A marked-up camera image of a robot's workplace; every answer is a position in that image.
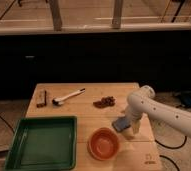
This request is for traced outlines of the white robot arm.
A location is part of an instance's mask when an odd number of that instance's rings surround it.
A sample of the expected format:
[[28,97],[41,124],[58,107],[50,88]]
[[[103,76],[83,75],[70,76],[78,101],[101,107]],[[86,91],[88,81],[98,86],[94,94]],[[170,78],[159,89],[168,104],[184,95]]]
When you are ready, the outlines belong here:
[[127,96],[125,118],[129,123],[138,122],[144,113],[161,120],[191,138],[191,112],[181,110],[154,100],[155,91],[145,85]]

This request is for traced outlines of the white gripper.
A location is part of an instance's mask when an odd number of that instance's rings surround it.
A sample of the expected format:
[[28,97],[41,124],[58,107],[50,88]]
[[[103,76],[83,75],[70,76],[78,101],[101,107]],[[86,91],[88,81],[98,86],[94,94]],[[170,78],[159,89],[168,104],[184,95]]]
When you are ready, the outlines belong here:
[[132,125],[133,134],[138,134],[140,130],[140,120],[143,117],[143,111],[137,110],[131,106],[125,108],[125,119]]

